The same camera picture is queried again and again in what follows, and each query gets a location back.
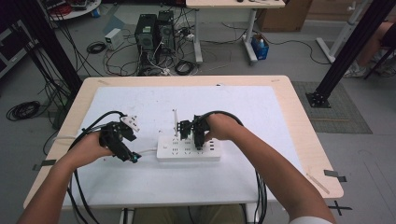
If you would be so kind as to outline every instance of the white box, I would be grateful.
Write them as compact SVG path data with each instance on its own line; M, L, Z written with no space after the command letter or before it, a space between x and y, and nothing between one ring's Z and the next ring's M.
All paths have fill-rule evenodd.
M105 41L109 49L117 49L124 41L121 30L117 28L113 29L105 36Z

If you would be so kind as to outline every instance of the hand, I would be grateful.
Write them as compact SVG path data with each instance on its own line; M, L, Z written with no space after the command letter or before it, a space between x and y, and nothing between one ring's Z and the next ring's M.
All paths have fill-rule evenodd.
M210 126L210 131L205 135L206 142L212 138L233 140L238 133L237 129L243 127L235 119L223 114L212 114L206 122Z
M111 156L111 150L99 145L99 132L84 136L58 162L65 162L71 169L87 165L98 158Z

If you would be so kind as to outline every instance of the power strip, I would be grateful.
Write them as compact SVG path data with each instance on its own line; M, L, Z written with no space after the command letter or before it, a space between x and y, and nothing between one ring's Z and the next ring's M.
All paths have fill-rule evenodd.
M159 161L219 161L220 157L219 140L210 140L201 150L197 150L190 138L180 140L174 136L160 136L158 139Z

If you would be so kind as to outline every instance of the forearm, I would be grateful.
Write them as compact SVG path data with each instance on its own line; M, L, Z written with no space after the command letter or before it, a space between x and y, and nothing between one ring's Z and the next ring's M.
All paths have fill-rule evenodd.
M240 127L236 133L232 140L288 211L290 219L314 216L334 222L319 192L289 161L248 129Z
M73 171L65 162L58 161L27 205L18 223L58 223Z

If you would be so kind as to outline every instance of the person's right hand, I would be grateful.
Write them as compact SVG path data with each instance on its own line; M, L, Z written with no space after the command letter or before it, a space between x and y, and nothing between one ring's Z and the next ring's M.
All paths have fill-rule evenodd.
M212 138L233 140L238 134L237 129L242 127L235 119L223 114L212 114L206 121L210 126L210 131L205 135L206 142Z

